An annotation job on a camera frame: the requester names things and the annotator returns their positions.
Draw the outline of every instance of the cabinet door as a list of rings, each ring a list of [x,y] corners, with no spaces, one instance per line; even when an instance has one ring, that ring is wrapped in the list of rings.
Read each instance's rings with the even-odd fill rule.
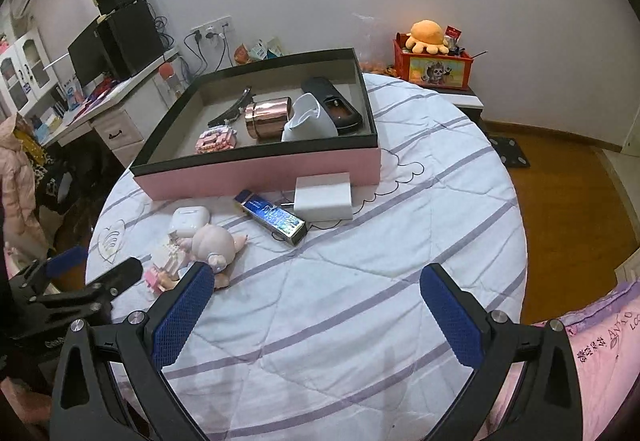
[[[14,47],[18,53],[20,67],[28,75],[33,93],[39,100],[56,85],[58,78],[52,68],[44,68],[50,62],[38,30],[28,31],[15,42]]]
[[[15,47],[11,46],[0,55],[0,92],[12,114],[18,111],[25,114],[36,102],[33,90],[25,78]]]

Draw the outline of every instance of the wall outlet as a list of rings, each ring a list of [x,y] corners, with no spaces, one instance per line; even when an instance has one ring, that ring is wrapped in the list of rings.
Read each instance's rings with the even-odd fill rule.
[[[211,22],[207,22],[206,24],[201,24],[200,26],[196,26],[191,30],[191,32],[193,33],[196,30],[200,30],[200,33],[202,34],[202,37],[203,37],[201,44],[204,44],[205,42],[210,42],[214,46],[217,46],[218,44],[222,44],[221,38],[215,36],[214,38],[209,39],[209,38],[206,38],[206,36],[209,33],[218,33],[222,35],[223,28],[225,30],[224,33],[226,35],[229,35],[229,33],[231,33],[234,30],[234,24],[230,16],[217,18],[216,20],[212,20]]]

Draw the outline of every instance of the white charger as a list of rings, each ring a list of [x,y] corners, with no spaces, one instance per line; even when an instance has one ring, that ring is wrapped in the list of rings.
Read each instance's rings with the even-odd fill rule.
[[[293,213],[307,222],[353,219],[349,173],[296,179]]]

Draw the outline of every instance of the orange octopus plush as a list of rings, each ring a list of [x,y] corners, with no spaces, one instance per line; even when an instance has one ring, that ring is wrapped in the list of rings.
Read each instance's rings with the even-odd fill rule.
[[[406,41],[406,48],[414,53],[427,52],[436,55],[438,52],[446,55],[449,48],[444,43],[444,32],[439,24],[432,20],[421,20],[411,27],[411,33]]]

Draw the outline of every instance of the bedside table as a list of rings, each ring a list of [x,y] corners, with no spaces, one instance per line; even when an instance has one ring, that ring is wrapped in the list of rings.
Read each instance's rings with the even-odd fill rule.
[[[482,120],[480,116],[484,109],[484,105],[471,88],[461,90],[449,89],[446,87],[429,87],[425,89],[433,89],[437,93],[440,93],[443,98],[454,104],[463,113],[465,113],[473,123],[482,129]]]

